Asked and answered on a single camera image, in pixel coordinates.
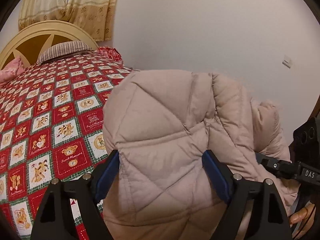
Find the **striped pillow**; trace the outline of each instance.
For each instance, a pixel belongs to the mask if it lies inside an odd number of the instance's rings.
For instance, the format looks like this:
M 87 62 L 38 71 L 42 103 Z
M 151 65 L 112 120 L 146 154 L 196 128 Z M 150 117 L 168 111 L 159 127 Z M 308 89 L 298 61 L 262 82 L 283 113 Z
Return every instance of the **striped pillow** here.
M 61 57 L 63 55 L 68 55 L 70 53 L 79 52 L 83 50 L 92 50 L 87 44 L 82 41 L 67 41 L 62 42 L 56 45 L 53 45 L 46 51 L 44 51 L 37 60 L 37 65 L 42 64 L 43 62 Z

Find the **metal screw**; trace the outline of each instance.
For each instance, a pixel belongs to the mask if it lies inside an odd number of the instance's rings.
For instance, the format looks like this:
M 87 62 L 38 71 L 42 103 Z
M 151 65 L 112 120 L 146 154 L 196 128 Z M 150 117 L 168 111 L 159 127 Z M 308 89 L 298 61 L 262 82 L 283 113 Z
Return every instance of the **metal screw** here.
M 91 174 L 90 173 L 86 173 L 86 174 L 84 174 L 82 176 L 82 179 L 85 179 L 85 180 L 90 179 L 90 178 L 91 178 Z
M 267 183 L 268 185 L 272 185 L 272 184 L 273 184 L 273 181 L 272 181 L 272 179 L 266 179 L 266 183 Z
M 240 174 L 236 173 L 236 174 L 233 174 L 233 178 L 236 180 L 241 180 L 242 176 Z
M 59 179 L 57 179 L 57 178 L 54 178 L 51 180 L 51 183 L 54 185 L 58 184 L 58 182 L 59 182 Z

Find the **red checkered bedspread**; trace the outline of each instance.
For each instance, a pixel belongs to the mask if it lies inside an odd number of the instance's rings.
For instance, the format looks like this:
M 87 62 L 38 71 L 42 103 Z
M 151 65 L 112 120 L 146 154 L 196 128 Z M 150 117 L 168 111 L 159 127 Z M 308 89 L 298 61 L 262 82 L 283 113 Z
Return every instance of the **red checkered bedspread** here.
M 1 91 L 0 208 L 22 238 L 30 237 L 54 177 L 78 179 L 108 156 L 102 107 L 130 71 L 88 52 L 32 66 Z M 86 239 L 77 202 L 70 202 L 80 238 Z

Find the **bed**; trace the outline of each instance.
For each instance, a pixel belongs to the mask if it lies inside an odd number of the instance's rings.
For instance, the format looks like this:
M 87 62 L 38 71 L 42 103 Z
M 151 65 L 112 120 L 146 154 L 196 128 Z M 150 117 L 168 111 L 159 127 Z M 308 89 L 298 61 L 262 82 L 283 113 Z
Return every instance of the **bed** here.
M 0 95 L 0 208 L 22 239 L 30 238 L 53 178 L 78 179 L 108 156 L 102 107 L 131 72 L 93 51 L 35 64 L 43 51 L 65 41 L 98 47 L 75 25 L 47 21 L 22 30 L 0 54 L 0 69 L 17 56 L 27 67 Z M 79 237 L 87 239 L 77 201 L 70 204 Z

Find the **blue gripper pad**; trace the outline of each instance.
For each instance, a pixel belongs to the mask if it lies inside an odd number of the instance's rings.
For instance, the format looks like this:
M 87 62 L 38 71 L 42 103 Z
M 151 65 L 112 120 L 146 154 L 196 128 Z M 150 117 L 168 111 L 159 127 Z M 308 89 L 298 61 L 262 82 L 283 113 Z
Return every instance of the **blue gripper pad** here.
M 108 163 L 108 166 L 102 173 L 101 177 L 99 178 L 97 182 L 96 187 L 96 194 L 95 194 L 95 201 L 97 203 L 100 202 L 100 200 L 105 199 L 111 185 L 116 177 L 116 175 L 119 172 L 120 167 L 120 160 L 119 160 L 119 152 L 116 152 L 116 154 L 112 157 L 110 162 Z
M 218 197 L 229 204 L 233 194 L 232 172 L 227 165 L 219 162 L 211 150 L 202 155 L 202 166 L 207 173 Z

